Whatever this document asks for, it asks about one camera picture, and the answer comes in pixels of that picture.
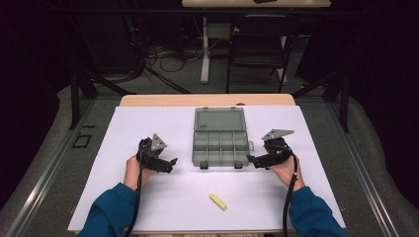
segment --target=black mount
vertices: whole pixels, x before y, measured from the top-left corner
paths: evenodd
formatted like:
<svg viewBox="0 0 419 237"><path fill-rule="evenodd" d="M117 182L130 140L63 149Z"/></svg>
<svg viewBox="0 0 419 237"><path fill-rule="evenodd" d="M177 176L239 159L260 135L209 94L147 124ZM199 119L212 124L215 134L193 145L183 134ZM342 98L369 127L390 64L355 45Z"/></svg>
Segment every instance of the black mount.
<svg viewBox="0 0 419 237"><path fill-rule="evenodd" d="M291 130L272 129L262 138L268 154L259 157L247 155L247 159L253 163L255 168L268 168L286 162L293 152L282 136L291 133L293 133Z"/></svg>
<svg viewBox="0 0 419 237"><path fill-rule="evenodd" d="M150 137L141 139L138 144L136 159L144 168L157 172L170 173L173 170L173 166L176 165L178 158L171 161L159 159L158 156L165 147L167 147L166 143L157 134L153 134L153 139L150 139Z"/></svg>

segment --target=black curtain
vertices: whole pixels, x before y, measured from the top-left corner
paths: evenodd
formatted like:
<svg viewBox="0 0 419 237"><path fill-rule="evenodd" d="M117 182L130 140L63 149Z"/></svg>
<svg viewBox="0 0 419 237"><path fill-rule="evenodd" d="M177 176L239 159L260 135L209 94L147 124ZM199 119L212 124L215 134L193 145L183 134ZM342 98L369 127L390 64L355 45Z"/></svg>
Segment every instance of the black curtain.
<svg viewBox="0 0 419 237"><path fill-rule="evenodd" d="M416 1L332 1L333 8L384 9L381 24L352 68L350 95L365 108L385 154L388 173L419 208L419 4ZM296 76L315 82L336 70L363 22L320 21Z"/></svg>
<svg viewBox="0 0 419 237"><path fill-rule="evenodd" d="M56 93L69 85L69 69L45 17L32 1L0 8L0 207L21 182L59 108Z"/></svg>

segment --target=table leg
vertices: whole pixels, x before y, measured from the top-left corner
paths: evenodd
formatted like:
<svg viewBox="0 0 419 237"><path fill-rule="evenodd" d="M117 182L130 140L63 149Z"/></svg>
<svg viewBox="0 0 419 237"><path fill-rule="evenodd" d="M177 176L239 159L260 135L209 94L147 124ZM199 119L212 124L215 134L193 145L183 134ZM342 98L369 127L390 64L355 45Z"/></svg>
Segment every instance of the table leg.
<svg viewBox="0 0 419 237"><path fill-rule="evenodd" d="M210 52L209 52L209 32L208 32L207 18L204 18L203 23L203 40L204 40L204 59L203 59L203 70L201 72L201 83L207 84L209 82L210 74Z"/></svg>
<svg viewBox="0 0 419 237"><path fill-rule="evenodd" d="M286 44L286 39L285 37L281 38L281 44L284 46ZM279 78L281 78L281 76L283 75L283 71L284 69L277 69L277 75ZM284 82L283 85L287 85L288 84L288 80L287 80L287 75L284 77Z"/></svg>

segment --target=desk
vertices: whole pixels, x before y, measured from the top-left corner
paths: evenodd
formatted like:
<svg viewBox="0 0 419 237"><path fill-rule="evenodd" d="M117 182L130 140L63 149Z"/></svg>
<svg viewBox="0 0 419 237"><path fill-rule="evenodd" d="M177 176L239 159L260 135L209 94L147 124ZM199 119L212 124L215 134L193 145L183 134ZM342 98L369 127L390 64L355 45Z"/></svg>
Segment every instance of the desk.
<svg viewBox="0 0 419 237"><path fill-rule="evenodd" d="M301 110L290 95L126 96L116 108L68 230L84 225L92 202L124 178L126 159L140 139L156 132L168 147L161 159L179 158L171 174L156 174L143 188L136 234L270 233L282 230L287 187L277 176L252 165L241 170L192 164L195 107L243 107L253 155L262 155L262 136L272 128L292 129L286 141L300 159L304 180L325 199L345 227ZM218 195L222 211L209 199Z"/></svg>
<svg viewBox="0 0 419 237"><path fill-rule="evenodd" d="M330 6L329 0L278 0L275 2L256 4L253 0L183 0L183 7L190 8L324 8ZM201 83L209 82L210 52L208 38L208 19L203 23L204 59Z"/></svg>

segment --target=black chair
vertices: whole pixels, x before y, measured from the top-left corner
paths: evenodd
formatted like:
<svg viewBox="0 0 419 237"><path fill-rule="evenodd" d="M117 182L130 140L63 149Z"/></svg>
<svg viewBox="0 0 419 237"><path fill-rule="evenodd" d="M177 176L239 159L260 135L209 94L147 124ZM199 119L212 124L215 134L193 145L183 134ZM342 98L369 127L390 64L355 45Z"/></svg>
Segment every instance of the black chair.
<svg viewBox="0 0 419 237"><path fill-rule="evenodd" d="M231 66L272 68L271 74L284 69L279 80L281 93L293 41L299 32L298 20L290 16L251 14L235 19L230 27L226 93Z"/></svg>

